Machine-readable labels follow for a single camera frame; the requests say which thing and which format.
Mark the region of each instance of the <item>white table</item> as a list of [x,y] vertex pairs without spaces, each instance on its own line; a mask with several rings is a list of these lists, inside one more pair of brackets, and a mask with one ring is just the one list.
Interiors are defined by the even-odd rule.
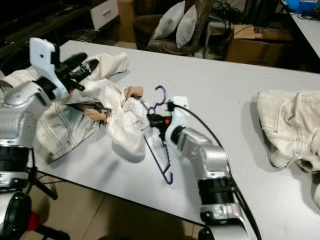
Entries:
[[320,21],[300,19],[296,13],[290,15],[320,58]]
[[[110,80],[120,87],[143,86],[143,98],[149,103],[160,98],[154,90],[159,84],[167,89],[168,96],[188,97],[190,109],[223,144],[262,239],[320,238],[320,209],[311,194],[316,187],[313,177],[295,164],[282,170],[271,166],[257,112],[259,91],[318,90],[318,74],[77,41],[61,47],[61,60],[81,51],[89,56],[126,52],[127,72]],[[44,173],[202,223],[197,184],[187,161],[172,157],[174,183],[169,186],[148,150],[145,160],[134,164],[118,157],[110,142],[102,129],[55,162],[48,164],[39,158],[36,162]]]

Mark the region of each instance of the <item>cardboard box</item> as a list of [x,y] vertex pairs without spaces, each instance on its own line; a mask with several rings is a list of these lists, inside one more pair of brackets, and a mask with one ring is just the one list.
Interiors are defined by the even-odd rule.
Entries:
[[278,67],[286,65],[293,39],[286,29],[235,25],[225,61]]

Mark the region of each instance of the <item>floor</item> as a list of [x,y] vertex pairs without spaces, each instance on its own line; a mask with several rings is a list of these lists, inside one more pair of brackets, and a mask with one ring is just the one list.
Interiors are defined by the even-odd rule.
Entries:
[[[49,176],[40,180],[57,181]],[[68,182],[47,186],[58,194],[58,199],[52,200],[32,187],[32,210],[40,215],[42,224],[68,233],[71,240],[98,240],[104,236],[121,236],[127,240],[183,240],[185,236],[197,239],[201,229],[178,217]],[[21,240],[42,237],[37,232],[26,232]]]

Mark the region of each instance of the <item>white cabinet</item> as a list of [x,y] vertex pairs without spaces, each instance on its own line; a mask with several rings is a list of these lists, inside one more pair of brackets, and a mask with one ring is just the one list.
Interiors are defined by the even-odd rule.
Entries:
[[107,0],[91,9],[91,18],[95,30],[119,15],[117,0]]

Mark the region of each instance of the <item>red part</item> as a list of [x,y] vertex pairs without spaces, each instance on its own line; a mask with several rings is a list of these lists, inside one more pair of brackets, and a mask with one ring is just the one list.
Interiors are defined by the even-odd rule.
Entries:
[[40,225],[40,215],[35,214],[33,211],[30,214],[29,217],[29,226],[27,228],[27,231],[35,231]]

